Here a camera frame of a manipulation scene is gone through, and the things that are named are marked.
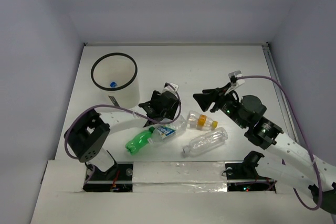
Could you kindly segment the small Pepsi-label bottle blue cap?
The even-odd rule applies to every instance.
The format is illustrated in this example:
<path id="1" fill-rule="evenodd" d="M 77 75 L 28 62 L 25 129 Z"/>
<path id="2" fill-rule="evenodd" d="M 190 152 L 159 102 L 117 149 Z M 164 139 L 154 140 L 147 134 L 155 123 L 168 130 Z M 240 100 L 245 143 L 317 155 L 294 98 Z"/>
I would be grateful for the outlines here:
<path id="1" fill-rule="evenodd" d="M 117 88 L 118 84 L 116 82 L 111 82 L 110 83 L 110 88 Z"/>

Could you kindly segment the blue-label bottle white cap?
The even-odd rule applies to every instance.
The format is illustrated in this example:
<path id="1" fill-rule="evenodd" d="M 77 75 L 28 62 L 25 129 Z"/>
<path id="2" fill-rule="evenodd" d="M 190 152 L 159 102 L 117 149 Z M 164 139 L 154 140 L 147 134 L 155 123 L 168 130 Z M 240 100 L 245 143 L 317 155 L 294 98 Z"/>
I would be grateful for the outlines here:
<path id="1" fill-rule="evenodd" d="M 146 123 L 144 124 L 143 127 L 149 127 L 149 126 L 153 126 L 153 125 L 157 125 L 159 123 L 167 123 L 167 122 L 170 122 L 171 119 L 168 119 L 168 118 L 149 118 Z"/>

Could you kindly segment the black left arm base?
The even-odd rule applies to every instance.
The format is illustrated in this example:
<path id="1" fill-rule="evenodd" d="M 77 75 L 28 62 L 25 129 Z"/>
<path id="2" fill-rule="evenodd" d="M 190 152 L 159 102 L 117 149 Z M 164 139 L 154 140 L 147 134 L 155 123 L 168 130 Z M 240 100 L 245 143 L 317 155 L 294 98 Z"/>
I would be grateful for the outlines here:
<path id="1" fill-rule="evenodd" d="M 106 172 L 87 165 L 83 190 L 90 193 L 133 192 L 133 163 L 116 163 Z"/>

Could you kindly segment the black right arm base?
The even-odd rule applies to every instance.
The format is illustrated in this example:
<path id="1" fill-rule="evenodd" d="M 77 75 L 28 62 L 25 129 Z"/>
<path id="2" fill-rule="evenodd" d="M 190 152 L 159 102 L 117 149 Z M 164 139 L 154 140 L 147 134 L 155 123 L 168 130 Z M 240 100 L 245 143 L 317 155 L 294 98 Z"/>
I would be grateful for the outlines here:
<path id="1" fill-rule="evenodd" d="M 260 176 L 256 167 L 264 154 L 251 151 L 242 162 L 225 163 L 221 176 L 227 179 L 228 192 L 273 191 L 276 181 Z"/>

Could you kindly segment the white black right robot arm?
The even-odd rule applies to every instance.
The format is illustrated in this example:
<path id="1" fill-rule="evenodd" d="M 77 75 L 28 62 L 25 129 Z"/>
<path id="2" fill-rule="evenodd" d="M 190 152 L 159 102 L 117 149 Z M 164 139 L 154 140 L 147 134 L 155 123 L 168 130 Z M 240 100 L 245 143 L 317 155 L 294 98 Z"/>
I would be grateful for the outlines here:
<path id="1" fill-rule="evenodd" d="M 256 175 L 271 177 L 310 197 L 324 211 L 335 214 L 335 166 L 310 155 L 281 127 L 264 117 L 266 107 L 254 95 L 236 98 L 230 84 L 222 88 L 206 89 L 193 98 L 202 111 L 217 110 L 226 114 L 240 128 L 247 129 L 244 136 L 255 146 L 285 161 L 273 165 L 258 152 L 250 152 L 241 171 L 248 178 Z"/>

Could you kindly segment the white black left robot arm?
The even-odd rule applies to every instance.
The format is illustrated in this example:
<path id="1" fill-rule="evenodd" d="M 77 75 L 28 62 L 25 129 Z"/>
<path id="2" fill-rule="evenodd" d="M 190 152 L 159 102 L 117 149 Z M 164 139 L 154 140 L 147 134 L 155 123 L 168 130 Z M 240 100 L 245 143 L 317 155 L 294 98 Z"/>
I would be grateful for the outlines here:
<path id="1" fill-rule="evenodd" d="M 134 109 L 108 105 L 113 112 L 98 113 L 99 107 L 86 109 L 73 121 L 64 134 L 64 149 L 70 158 L 88 164 L 90 176 L 98 176 L 100 180 L 116 178 L 119 170 L 117 161 L 103 148 L 110 134 L 172 123 L 182 110 L 178 92 L 169 90 L 154 91 L 150 101 Z"/>

